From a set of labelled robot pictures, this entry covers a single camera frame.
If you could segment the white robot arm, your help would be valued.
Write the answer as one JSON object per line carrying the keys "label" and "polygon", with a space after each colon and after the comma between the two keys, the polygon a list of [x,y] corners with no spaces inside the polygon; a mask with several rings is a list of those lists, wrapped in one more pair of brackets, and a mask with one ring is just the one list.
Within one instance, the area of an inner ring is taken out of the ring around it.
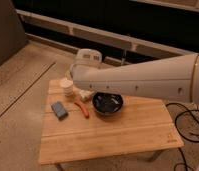
{"label": "white robot arm", "polygon": [[199,105],[199,53],[101,69],[102,55],[80,49],[70,69],[83,90]]}

